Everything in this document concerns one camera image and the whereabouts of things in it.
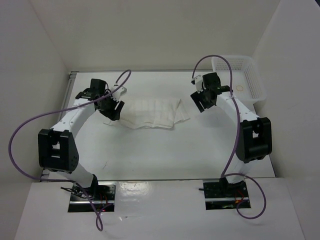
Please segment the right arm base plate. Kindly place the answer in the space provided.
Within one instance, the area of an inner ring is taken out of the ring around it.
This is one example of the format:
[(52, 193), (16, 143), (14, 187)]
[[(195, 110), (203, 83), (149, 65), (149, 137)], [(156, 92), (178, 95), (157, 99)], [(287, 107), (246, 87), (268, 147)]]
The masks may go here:
[(204, 194), (206, 210), (229, 210), (251, 208), (247, 185), (244, 181), (228, 183), (223, 179), (204, 180), (198, 189)]

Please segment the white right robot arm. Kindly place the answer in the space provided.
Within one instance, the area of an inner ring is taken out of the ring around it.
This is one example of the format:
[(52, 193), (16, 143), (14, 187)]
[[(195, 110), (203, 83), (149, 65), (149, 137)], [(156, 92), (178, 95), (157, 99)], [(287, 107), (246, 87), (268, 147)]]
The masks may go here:
[(196, 91), (191, 99), (200, 112), (219, 107), (236, 126), (235, 146), (219, 179), (219, 192), (231, 196), (239, 189), (254, 164), (272, 152), (272, 126), (267, 117), (249, 110), (228, 85), (222, 85), (216, 72), (191, 80)]

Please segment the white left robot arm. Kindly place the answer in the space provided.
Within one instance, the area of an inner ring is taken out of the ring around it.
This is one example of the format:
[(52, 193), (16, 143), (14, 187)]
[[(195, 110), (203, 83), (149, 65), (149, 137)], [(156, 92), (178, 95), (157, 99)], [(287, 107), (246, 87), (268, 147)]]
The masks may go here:
[(117, 83), (108, 89), (104, 80), (93, 78), (90, 86), (76, 95), (72, 109), (53, 127), (38, 133), (39, 165), (80, 184), (81, 193), (88, 200), (97, 198), (103, 189), (99, 187), (98, 178), (79, 163), (75, 138), (96, 111), (111, 121), (119, 120), (125, 104), (120, 97), (126, 91)]

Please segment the white pleated skirt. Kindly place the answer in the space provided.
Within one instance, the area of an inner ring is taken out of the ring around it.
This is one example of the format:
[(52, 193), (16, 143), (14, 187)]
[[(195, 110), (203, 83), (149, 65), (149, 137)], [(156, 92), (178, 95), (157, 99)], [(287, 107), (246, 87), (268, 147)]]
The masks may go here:
[(129, 98), (120, 113), (119, 120), (107, 120), (108, 126), (123, 126), (129, 129), (172, 129), (190, 116), (179, 98)]

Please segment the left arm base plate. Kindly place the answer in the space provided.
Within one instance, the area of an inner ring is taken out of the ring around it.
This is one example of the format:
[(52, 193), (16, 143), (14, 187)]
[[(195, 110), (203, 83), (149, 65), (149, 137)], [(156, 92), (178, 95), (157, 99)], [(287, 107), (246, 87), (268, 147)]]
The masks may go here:
[[(99, 187), (99, 192), (95, 195), (88, 193), (93, 205), (98, 212), (113, 212), (115, 209), (116, 183), (100, 182)], [(69, 213), (88, 213), (94, 211), (90, 201), (77, 185), (74, 184), (71, 188), (61, 187), (60, 189), (70, 193)]]

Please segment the white perforated plastic basket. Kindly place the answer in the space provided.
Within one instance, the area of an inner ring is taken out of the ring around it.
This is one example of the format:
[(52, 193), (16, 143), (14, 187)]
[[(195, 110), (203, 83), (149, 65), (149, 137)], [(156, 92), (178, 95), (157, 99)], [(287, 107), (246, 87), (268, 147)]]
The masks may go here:
[[(217, 72), (221, 84), (230, 84), (232, 71), (232, 90), (234, 95), (245, 105), (253, 105), (266, 100), (267, 94), (255, 61), (245, 55), (224, 55), (225, 60), (213, 57), (212, 70)], [(243, 86), (243, 91), (237, 91), (236, 86)]]

